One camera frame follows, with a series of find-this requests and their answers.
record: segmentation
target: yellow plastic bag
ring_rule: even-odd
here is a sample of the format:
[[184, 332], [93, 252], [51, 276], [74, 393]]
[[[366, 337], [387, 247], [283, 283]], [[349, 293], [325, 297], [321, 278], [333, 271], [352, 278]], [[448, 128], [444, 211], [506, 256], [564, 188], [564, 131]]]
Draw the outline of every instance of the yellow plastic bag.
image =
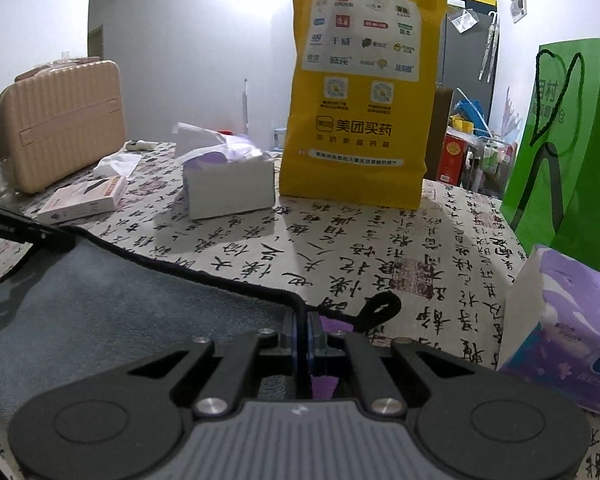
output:
[[294, 0], [293, 196], [417, 209], [446, 0]]

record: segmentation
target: black metal bracket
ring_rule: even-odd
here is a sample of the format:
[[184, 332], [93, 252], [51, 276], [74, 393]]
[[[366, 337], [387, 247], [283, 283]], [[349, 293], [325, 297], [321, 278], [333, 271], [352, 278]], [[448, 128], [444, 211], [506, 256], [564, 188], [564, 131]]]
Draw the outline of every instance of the black metal bracket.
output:
[[43, 246], [54, 252], [67, 252], [75, 246], [68, 231], [47, 226], [24, 215], [0, 207], [0, 238], [20, 244]]

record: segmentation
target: yellow cup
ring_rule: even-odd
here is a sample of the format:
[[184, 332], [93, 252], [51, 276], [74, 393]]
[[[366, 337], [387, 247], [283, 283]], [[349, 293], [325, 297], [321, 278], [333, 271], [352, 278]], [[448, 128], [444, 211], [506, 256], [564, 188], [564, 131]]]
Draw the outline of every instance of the yellow cup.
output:
[[460, 117], [451, 117], [451, 127], [454, 130], [462, 132], [462, 123], [464, 123], [464, 121]]

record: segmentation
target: green paper bag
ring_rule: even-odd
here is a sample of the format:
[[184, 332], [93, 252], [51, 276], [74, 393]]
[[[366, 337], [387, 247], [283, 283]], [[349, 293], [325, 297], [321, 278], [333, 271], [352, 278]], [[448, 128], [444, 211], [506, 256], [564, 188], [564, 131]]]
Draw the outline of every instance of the green paper bag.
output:
[[527, 254], [542, 244], [600, 270], [600, 38], [540, 47], [500, 210]]

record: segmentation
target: small white box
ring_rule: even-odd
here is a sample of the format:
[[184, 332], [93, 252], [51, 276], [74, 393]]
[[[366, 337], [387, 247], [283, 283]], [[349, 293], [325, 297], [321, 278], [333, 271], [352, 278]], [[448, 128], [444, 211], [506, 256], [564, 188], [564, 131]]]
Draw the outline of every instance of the small white box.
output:
[[126, 178], [114, 176], [62, 187], [38, 212], [38, 220], [57, 224], [114, 211], [126, 189]]
[[183, 140], [193, 148], [178, 158], [189, 218], [212, 218], [275, 205], [275, 168], [268, 153], [248, 139], [193, 126], [181, 129], [178, 144]]

